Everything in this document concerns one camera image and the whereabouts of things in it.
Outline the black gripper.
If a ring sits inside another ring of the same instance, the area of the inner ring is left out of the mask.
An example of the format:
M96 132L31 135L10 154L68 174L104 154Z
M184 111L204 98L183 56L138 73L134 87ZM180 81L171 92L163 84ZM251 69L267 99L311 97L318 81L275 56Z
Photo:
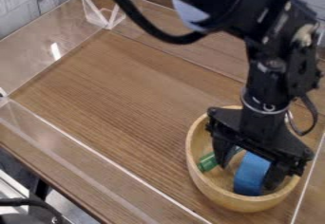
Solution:
M300 177L312 160L312 150L288 131L284 115L283 110L263 114L245 106L207 109L205 130L217 165L225 168L236 147L266 159L270 167L262 184L268 191L282 184L286 176Z

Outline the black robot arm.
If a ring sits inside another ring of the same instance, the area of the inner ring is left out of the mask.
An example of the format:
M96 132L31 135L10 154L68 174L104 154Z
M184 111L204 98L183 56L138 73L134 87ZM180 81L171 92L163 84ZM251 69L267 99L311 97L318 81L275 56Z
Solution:
M312 150L300 141L288 114L294 100L306 102L323 73L316 65L314 11L300 0L172 0L189 31L172 35L159 29L130 0L113 0L133 23L156 39L192 44L223 31L245 45L248 74L239 109L211 107L205 129L213 158L225 166L236 149L247 154L239 166L237 192L272 190L286 177L300 176Z

